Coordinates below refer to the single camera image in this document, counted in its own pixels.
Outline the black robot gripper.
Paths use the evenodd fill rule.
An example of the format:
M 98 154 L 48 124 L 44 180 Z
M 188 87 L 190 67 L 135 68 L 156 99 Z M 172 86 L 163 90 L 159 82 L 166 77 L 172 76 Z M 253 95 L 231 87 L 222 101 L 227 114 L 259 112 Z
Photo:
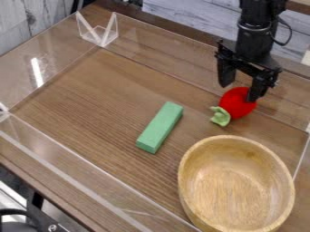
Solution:
M 258 61 L 250 61 L 238 56 L 235 43 L 221 39 L 217 42 L 214 57 L 217 59 L 218 82 L 223 88 L 235 81 L 237 71 L 253 77 L 251 88 L 246 98 L 247 102 L 257 102 L 265 96 L 267 89 L 277 86 L 282 67 L 270 55 Z

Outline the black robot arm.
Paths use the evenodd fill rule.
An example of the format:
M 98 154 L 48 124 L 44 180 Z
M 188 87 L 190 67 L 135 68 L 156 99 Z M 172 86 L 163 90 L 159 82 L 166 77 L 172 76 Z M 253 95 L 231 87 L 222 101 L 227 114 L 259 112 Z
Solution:
M 274 88 L 282 67 L 271 57 L 274 44 L 285 46 L 277 40 L 278 25 L 290 25 L 279 17 L 286 10 L 289 0 L 239 0 L 241 16 L 238 20 L 238 39 L 235 42 L 218 41 L 215 52 L 218 82 L 227 87 L 234 81 L 237 71 L 251 76 L 251 87 L 246 93 L 246 101 L 257 102 L 267 90 Z

